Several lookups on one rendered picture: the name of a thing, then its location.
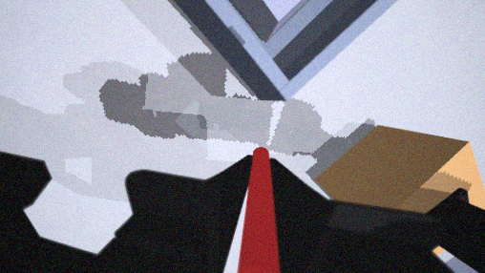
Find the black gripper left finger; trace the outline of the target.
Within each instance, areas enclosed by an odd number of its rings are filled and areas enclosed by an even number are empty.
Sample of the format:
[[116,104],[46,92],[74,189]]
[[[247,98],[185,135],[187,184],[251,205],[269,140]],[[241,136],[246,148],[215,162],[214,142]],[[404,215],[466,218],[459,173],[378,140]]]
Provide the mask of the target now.
[[132,213],[140,210],[205,224],[208,273],[224,273],[249,185],[252,159],[247,155],[208,179],[135,170],[125,178]]

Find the red peg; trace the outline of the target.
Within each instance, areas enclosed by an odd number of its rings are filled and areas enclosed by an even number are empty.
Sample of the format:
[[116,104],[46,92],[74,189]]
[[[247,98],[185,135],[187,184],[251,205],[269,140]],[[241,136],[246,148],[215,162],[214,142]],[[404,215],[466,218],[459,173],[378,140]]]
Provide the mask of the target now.
[[281,273],[269,152],[252,156],[237,273]]

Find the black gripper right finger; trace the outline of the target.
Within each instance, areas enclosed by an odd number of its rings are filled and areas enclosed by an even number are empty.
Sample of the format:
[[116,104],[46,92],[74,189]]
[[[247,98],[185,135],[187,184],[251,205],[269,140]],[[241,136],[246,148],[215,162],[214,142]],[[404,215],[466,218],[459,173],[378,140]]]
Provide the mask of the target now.
[[420,243],[434,250],[443,221],[425,213],[329,200],[270,158],[281,273],[318,273],[341,233]]

